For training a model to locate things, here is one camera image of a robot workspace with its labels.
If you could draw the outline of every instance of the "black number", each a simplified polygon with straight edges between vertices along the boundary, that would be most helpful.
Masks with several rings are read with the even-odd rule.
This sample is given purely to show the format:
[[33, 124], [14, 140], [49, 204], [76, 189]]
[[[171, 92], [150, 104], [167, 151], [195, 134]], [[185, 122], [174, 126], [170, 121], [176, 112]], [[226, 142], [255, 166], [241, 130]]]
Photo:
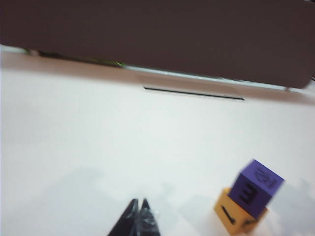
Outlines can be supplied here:
[[247, 190], [242, 190], [243, 193], [246, 195], [246, 197], [239, 195], [240, 199], [243, 200], [244, 203], [246, 204], [251, 204], [251, 202], [254, 200], [256, 194], [257, 194], [257, 190], [251, 186], [249, 183], [246, 184], [246, 187], [250, 189], [250, 192]]
[[253, 223], [256, 223], [256, 222], [257, 222], [257, 220], [246, 220], [242, 224], [242, 228], [245, 228], [247, 225], [250, 225], [250, 224], [253, 224]]
[[225, 209], [224, 206], [221, 205], [221, 207], [222, 207], [222, 210], [224, 211], [224, 213], [226, 214], [227, 218], [231, 222], [231, 224], [234, 225], [236, 220], [233, 217], [230, 216], [230, 214], [227, 212], [227, 210]]
[[277, 183], [277, 180], [270, 179], [270, 176], [264, 173], [260, 168], [256, 169], [255, 176], [259, 182], [263, 182], [267, 188], [272, 188]]

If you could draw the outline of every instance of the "stacked cubes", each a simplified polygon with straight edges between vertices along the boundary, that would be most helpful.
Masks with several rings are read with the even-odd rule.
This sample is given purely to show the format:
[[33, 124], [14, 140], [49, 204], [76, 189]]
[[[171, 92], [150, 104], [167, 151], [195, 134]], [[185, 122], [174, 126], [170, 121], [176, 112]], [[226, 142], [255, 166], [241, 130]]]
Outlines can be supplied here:
[[227, 231], [234, 235], [252, 230], [267, 212], [266, 205], [283, 180], [256, 160], [243, 169], [234, 186], [225, 188], [215, 205]]

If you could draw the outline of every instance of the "foam cube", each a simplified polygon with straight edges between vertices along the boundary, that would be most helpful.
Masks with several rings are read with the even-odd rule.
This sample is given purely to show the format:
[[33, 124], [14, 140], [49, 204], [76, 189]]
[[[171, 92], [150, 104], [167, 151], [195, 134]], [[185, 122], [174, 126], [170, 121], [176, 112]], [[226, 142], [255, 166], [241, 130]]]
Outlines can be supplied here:
[[230, 189], [223, 189], [214, 210], [230, 235], [249, 232], [256, 227], [268, 209], [265, 208], [255, 219], [228, 196]]
[[236, 179], [229, 197], [257, 219], [283, 180], [279, 175], [253, 160]]

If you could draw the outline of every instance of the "dark panel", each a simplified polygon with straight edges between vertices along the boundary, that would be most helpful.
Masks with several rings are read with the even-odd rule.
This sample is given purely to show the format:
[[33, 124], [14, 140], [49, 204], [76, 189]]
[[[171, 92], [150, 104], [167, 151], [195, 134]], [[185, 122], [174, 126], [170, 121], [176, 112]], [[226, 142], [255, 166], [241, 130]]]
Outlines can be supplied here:
[[302, 88], [315, 72], [304, 0], [12, 1], [5, 45]]

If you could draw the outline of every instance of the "cube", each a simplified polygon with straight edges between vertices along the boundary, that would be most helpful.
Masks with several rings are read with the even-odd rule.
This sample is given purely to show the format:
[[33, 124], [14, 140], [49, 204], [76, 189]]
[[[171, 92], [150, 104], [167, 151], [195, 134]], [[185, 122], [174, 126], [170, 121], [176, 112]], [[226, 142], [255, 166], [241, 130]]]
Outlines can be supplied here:
[[283, 180], [279, 175], [253, 160], [236, 179], [229, 197], [257, 219]]
[[241, 232], [247, 233], [256, 227], [268, 209], [265, 208], [260, 216], [255, 219], [228, 196], [230, 189], [223, 189], [215, 205], [215, 212], [230, 235]]

